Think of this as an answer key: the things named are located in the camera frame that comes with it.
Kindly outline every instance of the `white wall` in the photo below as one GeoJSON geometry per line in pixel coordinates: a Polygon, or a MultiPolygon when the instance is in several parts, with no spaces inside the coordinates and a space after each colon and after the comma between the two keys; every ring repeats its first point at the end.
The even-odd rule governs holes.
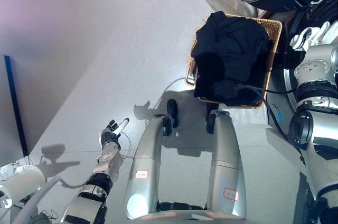
{"type": "Polygon", "coordinates": [[[0,53],[10,55],[29,149],[42,135],[121,13],[116,0],[0,0],[0,53]]]}

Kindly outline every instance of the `floor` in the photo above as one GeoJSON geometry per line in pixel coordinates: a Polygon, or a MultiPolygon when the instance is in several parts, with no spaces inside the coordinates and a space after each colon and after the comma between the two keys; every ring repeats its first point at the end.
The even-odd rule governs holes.
{"type": "MultiPolygon", "coordinates": [[[[33,164],[48,178],[83,183],[100,153],[99,132],[111,119],[130,118],[120,143],[125,154],[130,138],[132,156],[146,122],[175,98],[180,125],[163,141],[159,200],[203,206],[213,137],[205,132],[205,104],[182,77],[196,26],[213,9],[205,0],[37,1],[46,3],[47,19],[29,11],[21,27],[20,12],[7,13],[7,31],[0,33],[8,41],[2,51],[14,60],[33,164]],[[58,3],[67,10],[54,14],[58,3]],[[41,23],[39,31],[34,23],[41,23]],[[16,47],[20,40],[24,45],[16,47]]],[[[267,143],[265,109],[229,112],[245,172],[247,223],[292,223],[298,171],[267,143]]],[[[124,160],[108,198],[107,223],[127,222],[122,202],[131,164],[124,160]]],[[[55,186],[39,211],[54,209],[60,217],[76,192],[55,186]]]]}

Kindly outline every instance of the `black cloth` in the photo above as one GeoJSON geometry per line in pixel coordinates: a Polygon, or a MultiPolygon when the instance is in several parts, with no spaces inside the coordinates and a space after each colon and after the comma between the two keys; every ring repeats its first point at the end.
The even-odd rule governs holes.
{"type": "Polygon", "coordinates": [[[254,105],[259,101],[237,83],[263,87],[270,42],[266,30],[256,21],[212,13],[196,32],[191,56],[199,71],[195,96],[228,106],[254,105]]]}

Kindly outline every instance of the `silver robot leg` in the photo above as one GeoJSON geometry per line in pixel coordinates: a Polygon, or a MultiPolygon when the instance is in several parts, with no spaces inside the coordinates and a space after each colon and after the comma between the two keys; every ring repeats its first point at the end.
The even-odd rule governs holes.
{"type": "Polygon", "coordinates": [[[156,211],[162,136],[169,136],[171,130],[170,115],[155,115],[138,143],[126,190],[129,219],[156,211]]]}
{"type": "Polygon", "coordinates": [[[227,111],[214,110],[215,142],[207,209],[245,218],[246,189],[236,132],[227,111]]]}

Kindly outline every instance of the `woven basket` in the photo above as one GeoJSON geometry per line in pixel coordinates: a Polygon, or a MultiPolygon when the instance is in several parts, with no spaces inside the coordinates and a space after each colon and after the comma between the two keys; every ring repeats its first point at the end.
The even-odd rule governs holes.
{"type": "MultiPolygon", "coordinates": [[[[237,16],[237,15],[230,15],[227,14],[227,17],[241,17],[241,16],[237,16]]],[[[271,47],[270,53],[268,55],[267,58],[267,71],[265,73],[265,78],[264,78],[264,89],[267,89],[268,85],[269,85],[269,80],[270,80],[270,75],[271,75],[271,70],[273,67],[273,62],[274,62],[274,58],[275,58],[275,53],[277,50],[277,45],[278,45],[278,41],[279,41],[279,37],[281,34],[281,28],[282,28],[282,24],[280,21],[274,21],[274,20],[268,20],[268,19],[260,19],[260,18],[249,18],[248,19],[253,19],[256,22],[258,22],[259,24],[261,24],[264,29],[266,30],[266,32],[269,35],[269,39],[272,40],[273,45],[271,47]]],[[[192,49],[194,48],[194,46],[196,45],[197,40],[196,40],[196,35],[195,35],[195,39],[194,39],[194,43],[192,46],[192,49]]],[[[186,75],[185,75],[185,84],[187,84],[190,87],[195,88],[195,82],[198,76],[198,68],[196,66],[195,60],[193,57],[191,57],[191,55],[189,56],[188,60],[187,60],[187,71],[186,71],[186,75]]],[[[263,92],[263,97],[266,98],[266,92],[263,92]]],[[[205,102],[210,102],[210,103],[214,103],[214,104],[223,104],[222,102],[216,102],[213,100],[209,100],[206,99],[204,97],[199,97],[199,99],[201,101],[205,101],[205,102]]],[[[227,106],[229,108],[241,108],[241,109],[257,109],[257,108],[261,108],[263,106],[263,102],[262,100],[259,101],[255,106],[227,106]]]]}

